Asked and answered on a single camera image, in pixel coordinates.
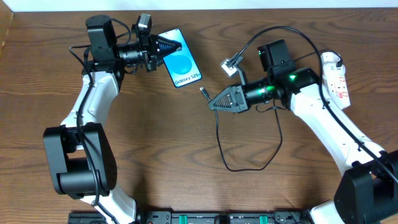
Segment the blue Galaxy smartphone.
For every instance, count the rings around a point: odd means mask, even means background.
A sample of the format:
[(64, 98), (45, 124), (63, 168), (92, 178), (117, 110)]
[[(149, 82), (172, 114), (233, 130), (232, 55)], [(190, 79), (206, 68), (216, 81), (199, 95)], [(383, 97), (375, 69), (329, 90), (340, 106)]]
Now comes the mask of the blue Galaxy smartphone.
[(191, 54), (182, 31), (180, 29), (174, 29), (161, 33), (160, 36), (177, 41), (182, 45), (180, 50), (164, 57), (164, 63), (174, 87), (181, 88), (201, 80), (201, 71)]

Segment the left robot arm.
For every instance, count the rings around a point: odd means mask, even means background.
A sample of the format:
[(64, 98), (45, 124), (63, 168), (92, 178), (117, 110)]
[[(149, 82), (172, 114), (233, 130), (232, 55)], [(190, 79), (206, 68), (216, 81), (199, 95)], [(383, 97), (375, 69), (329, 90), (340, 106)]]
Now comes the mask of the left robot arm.
[(119, 43), (115, 18), (97, 15), (85, 22), (89, 44), (78, 60), (82, 88), (68, 116), (43, 134), (56, 193), (90, 204), (105, 223), (144, 223), (136, 201), (118, 184), (118, 167), (104, 125), (124, 76), (139, 67), (152, 72), (180, 42), (151, 33), (152, 18), (141, 14)]

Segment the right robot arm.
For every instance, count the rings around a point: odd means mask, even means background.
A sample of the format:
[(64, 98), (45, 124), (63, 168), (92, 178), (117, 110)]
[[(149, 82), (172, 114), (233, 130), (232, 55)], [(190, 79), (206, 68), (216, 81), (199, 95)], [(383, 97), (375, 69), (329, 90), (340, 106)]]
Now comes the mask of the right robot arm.
[(267, 77), (245, 78), (210, 100), (213, 111), (242, 113), (279, 100), (317, 136), (341, 173), (335, 196), (308, 211), (312, 223), (378, 223), (397, 213), (397, 153), (371, 141), (348, 117), (345, 66), (332, 52), (321, 56), (321, 73), (297, 68), (284, 40), (258, 48)]

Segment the white charger plug adapter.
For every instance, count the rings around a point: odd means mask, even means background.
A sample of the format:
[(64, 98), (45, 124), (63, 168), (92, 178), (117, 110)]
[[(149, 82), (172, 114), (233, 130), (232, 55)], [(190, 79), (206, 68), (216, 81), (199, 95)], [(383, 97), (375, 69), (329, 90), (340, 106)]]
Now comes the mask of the white charger plug adapter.
[(323, 52), (321, 60), (324, 78), (345, 76), (346, 68), (338, 54), (330, 51)]

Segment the white power strip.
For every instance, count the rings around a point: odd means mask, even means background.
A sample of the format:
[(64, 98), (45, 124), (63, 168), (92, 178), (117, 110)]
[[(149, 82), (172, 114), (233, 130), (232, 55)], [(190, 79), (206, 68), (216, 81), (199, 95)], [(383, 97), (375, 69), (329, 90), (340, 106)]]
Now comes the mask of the white power strip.
[(325, 71), (323, 73), (323, 81), (331, 99), (339, 109), (343, 110), (350, 106), (344, 70)]

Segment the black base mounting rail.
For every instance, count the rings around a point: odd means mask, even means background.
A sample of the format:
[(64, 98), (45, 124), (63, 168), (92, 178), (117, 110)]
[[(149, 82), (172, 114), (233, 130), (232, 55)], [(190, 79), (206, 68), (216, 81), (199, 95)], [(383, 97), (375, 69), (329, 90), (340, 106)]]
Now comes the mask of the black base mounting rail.
[(233, 212), (171, 212), (171, 211), (133, 211), (126, 214), (114, 212), (111, 216), (94, 212), (72, 212), (67, 224), (84, 223), (146, 223), (146, 224), (311, 224), (310, 216), (305, 212), (276, 210), (265, 213)]

